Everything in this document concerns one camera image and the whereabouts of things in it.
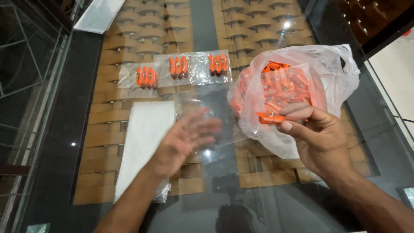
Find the glass tabletop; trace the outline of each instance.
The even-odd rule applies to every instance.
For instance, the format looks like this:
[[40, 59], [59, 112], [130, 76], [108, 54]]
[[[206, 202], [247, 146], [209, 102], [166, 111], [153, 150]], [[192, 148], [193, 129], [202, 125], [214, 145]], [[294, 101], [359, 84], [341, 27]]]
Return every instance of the glass tabletop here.
[[157, 54], [228, 49], [236, 80], [264, 51], [350, 44], [361, 74], [341, 108], [349, 154], [360, 173], [401, 199], [414, 186], [412, 151], [355, 36], [332, 0], [126, 0], [104, 35], [73, 32], [63, 75], [84, 70], [62, 81], [20, 232], [36, 224], [49, 224], [50, 232], [92, 232], [113, 205], [132, 103], [174, 100], [184, 114], [190, 99], [223, 121], [223, 141], [186, 160], [171, 178], [167, 202], [150, 206], [140, 231], [363, 230], [299, 159], [280, 159], [258, 141], [239, 140], [226, 98], [233, 83], [161, 87], [158, 97], [135, 99], [120, 97], [117, 84], [121, 64], [152, 62]]

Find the white plastic bag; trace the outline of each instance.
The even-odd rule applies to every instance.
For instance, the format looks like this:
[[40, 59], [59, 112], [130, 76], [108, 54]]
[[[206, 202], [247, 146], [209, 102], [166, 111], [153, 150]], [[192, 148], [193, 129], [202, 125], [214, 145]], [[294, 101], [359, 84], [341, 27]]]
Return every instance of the white plastic bag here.
[[[342, 69], [341, 59], [345, 61]], [[283, 159], [297, 159], [295, 140], [277, 131], [275, 126], [260, 124], [255, 112], [264, 111], [264, 90], [260, 75], [269, 61], [290, 66], [307, 65], [306, 75], [312, 104], [337, 117], [342, 103], [359, 84], [359, 69], [352, 58], [349, 45], [293, 46], [266, 51], [257, 55], [243, 70], [238, 82], [230, 89], [227, 99], [243, 133], [260, 141], [264, 147]]]

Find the clear plastic packet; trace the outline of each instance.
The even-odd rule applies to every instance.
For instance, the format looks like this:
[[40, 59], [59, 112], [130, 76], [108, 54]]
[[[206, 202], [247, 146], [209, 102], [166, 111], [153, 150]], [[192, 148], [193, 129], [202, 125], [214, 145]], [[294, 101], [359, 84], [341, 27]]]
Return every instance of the clear plastic packet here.
[[159, 62], [125, 63], [119, 71], [120, 98], [157, 97]]
[[190, 69], [193, 85], [233, 81], [229, 51], [227, 49], [192, 53]]
[[[342, 66], [341, 60], [345, 62], [345, 66]], [[279, 98], [273, 93], [277, 87], [271, 85], [270, 90], [265, 81], [266, 75], [263, 74], [263, 69], [270, 61], [292, 66], [283, 69], [288, 75], [303, 72], [302, 76], [308, 82], [309, 104], [337, 117], [341, 115], [342, 103], [358, 87], [360, 71], [352, 58], [349, 45], [314, 45], [292, 46], [263, 52], [240, 73], [238, 81], [228, 92], [227, 100], [236, 116], [240, 117], [238, 125], [241, 130], [250, 138], [260, 141], [265, 148], [280, 158], [296, 159], [299, 158], [299, 154], [295, 140], [289, 135], [280, 133], [276, 125], [262, 124], [259, 121], [260, 116], [256, 114], [268, 112], [265, 103], [269, 98]], [[280, 79], [280, 74], [277, 75], [277, 72], [272, 75]], [[300, 84], [300, 80], [294, 81], [294, 84], [295, 86]], [[277, 99], [278, 105], [281, 101], [286, 101], [286, 97], [289, 97], [288, 100], [293, 100], [298, 96], [296, 87], [293, 93], [295, 95], [289, 96], [287, 90], [289, 90], [289, 83], [281, 92], [285, 99]]]
[[[114, 202], [121, 197], [138, 172], [151, 159], [175, 119], [176, 107], [173, 101], [133, 103], [128, 120], [121, 168], [115, 187]], [[165, 202], [169, 190], [171, 190], [170, 178], [166, 178], [158, 186], [153, 202]]]
[[191, 84], [191, 53], [159, 54], [154, 56], [154, 61], [161, 66], [159, 87]]

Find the person's right hand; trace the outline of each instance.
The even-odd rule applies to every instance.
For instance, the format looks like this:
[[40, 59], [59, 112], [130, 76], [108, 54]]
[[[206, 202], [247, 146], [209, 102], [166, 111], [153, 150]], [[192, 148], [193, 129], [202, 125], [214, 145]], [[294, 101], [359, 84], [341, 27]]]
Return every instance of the person's right hand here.
[[[286, 121], [279, 131], [296, 140], [303, 164], [322, 179], [354, 172], [348, 155], [348, 140], [338, 117], [307, 103], [290, 104], [280, 110]], [[294, 121], [305, 119], [301, 125]]]

